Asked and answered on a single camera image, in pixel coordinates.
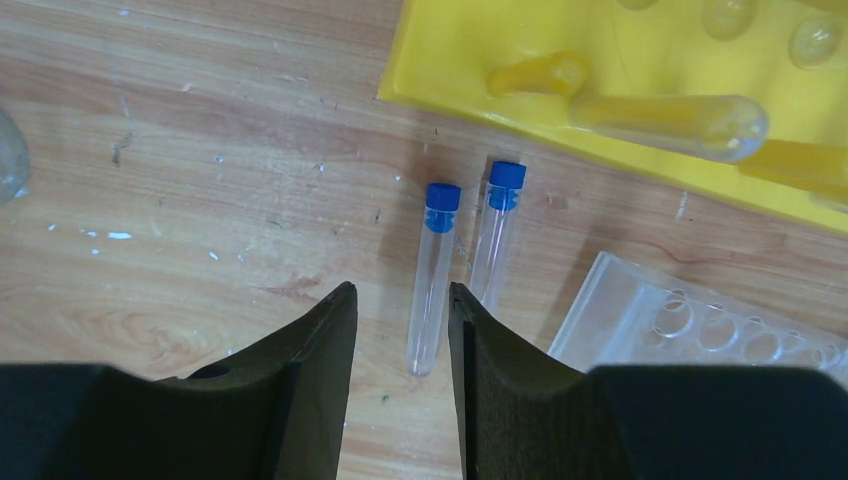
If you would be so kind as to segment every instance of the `test tube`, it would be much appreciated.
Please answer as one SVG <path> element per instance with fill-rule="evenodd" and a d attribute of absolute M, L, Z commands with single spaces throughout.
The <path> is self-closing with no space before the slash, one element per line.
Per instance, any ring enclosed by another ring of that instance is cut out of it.
<path fill-rule="evenodd" d="M 406 344 L 406 366 L 413 375 L 428 375 L 439 353 L 460 193 L 459 187 L 448 183 L 427 185 Z"/>
<path fill-rule="evenodd" d="M 582 95 L 571 105 L 578 129 L 716 162 L 754 154 L 768 133 L 760 105 L 739 95 Z"/>
<path fill-rule="evenodd" d="M 515 209 L 524 186 L 524 165 L 498 160 L 492 163 L 486 185 L 486 204 L 480 237 L 471 266 L 471 293 L 492 315 L 497 312 L 509 264 L 515 227 Z"/>

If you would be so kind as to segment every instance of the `yellow tray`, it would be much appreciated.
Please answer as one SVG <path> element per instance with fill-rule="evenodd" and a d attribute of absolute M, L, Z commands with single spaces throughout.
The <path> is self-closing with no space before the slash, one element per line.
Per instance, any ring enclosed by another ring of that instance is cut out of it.
<path fill-rule="evenodd" d="M 846 145 L 848 51 L 842 50 L 848 49 L 838 52 L 834 68 L 819 70 L 799 69 L 788 55 L 799 19 L 827 14 L 794 1 L 760 0 L 744 34 L 718 41 L 701 25 L 702 8 L 703 0 L 658 0 L 638 12 L 617 0 L 406 0 L 379 96 L 505 127 L 605 165 L 848 234 L 848 215 L 813 203 L 806 191 L 742 175 L 732 165 L 574 130 L 564 98 L 494 98 L 486 91 L 486 76 L 498 67 L 571 49 L 589 58 L 591 90 L 745 95 L 769 112 L 770 139 Z"/>

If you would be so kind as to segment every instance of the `wooden table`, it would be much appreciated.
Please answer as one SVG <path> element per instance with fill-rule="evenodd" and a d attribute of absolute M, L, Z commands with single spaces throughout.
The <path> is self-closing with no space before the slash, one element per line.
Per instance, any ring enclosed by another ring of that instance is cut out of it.
<path fill-rule="evenodd" d="M 411 377 L 406 328 L 424 186 L 464 188 L 467 281 L 488 156 L 529 168 L 500 318 L 542 349 L 601 250 L 848 335 L 845 239 L 376 100 L 400 7 L 0 4 L 0 108 L 32 155 L 0 207 L 0 360 L 185 375 L 351 280 L 339 478 L 460 478 L 447 347 Z"/>

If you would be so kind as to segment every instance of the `scratch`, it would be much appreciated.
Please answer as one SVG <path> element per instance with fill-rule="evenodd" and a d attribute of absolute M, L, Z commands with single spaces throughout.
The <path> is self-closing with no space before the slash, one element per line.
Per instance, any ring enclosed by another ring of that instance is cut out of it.
<path fill-rule="evenodd" d="M 121 150 L 130 146 L 132 146 L 132 131 L 129 131 L 126 135 L 124 135 L 121 143 L 112 144 L 112 163 L 114 163 L 116 167 L 121 166 Z"/>
<path fill-rule="evenodd" d="M 133 117 L 132 111 L 130 111 L 130 102 L 127 100 L 127 92 L 124 88 L 124 83 L 121 80 L 121 68 L 118 63 L 118 59 L 115 54 L 112 52 L 112 47 L 109 44 L 109 39 L 106 37 L 106 34 L 102 34 L 103 38 L 103 55 L 106 57 L 106 66 L 109 68 L 109 73 L 112 76 L 112 84 L 115 85 L 115 89 L 118 91 L 118 98 L 121 100 L 121 109 L 124 112 L 124 118 L 127 119 L 127 134 L 124 136 L 124 140 L 120 144 L 112 145 L 112 163 L 115 164 L 116 167 L 121 166 L 121 150 L 127 148 L 132 143 L 133 136 Z"/>
<path fill-rule="evenodd" d="M 677 215 L 674 216 L 675 221 L 680 221 L 683 218 L 683 214 L 686 213 L 687 202 L 689 202 L 689 192 L 683 192 L 683 195 L 680 197 L 680 206 L 677 207 Z"/>
<path fill-rule="evenodd" d="M 454 242 L 456 243 L 456 248 L 459 250 L 459 254 L 462 255 L 462 258 L 465 259 L 466 265 L 468 265 L 468 271 L 471 271 L 471 257 L 468 255 L 468 250 L 466 250 L 462 246 L 462 242 L 459 239 L 459 235 L 455 235 L 453 237 Z"/>

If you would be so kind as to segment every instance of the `glass test tube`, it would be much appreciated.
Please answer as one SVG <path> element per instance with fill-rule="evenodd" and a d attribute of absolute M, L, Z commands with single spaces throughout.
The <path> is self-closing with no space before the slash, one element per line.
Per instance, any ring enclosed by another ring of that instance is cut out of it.
<path fill-rule="evenodd" d="M 24 187 L 29 176 L 29 150 L 15 122 L 0 111 L 0 204 Z"/>
<path fill-rule="evenodd" d="M 492 315 L 497 312 L 507 277 L 509 247 L 515 228 L 516 207 L 527 167 L 513 162 L 492 163 L 480 238 L 471 266 L 471 293 Z"/>
<path fill-rule="evenodd" d="M 768 133 L 763 108 L 739 95 L 587 94 L 571 105 L 570 117 L 582 130 L 725 163 L 755 153 Z"/>
<path fill-rule="evenodd" d="M 409 317 L 406 366 L 409 373 L 428 375 L 439 353 L 439 333 L 448 293 L 448 273 L 453 252 L 453 227 L 461 190 L 456 185 L 427 185 L 424 225 L 418 246 L 415 290 Z"/>

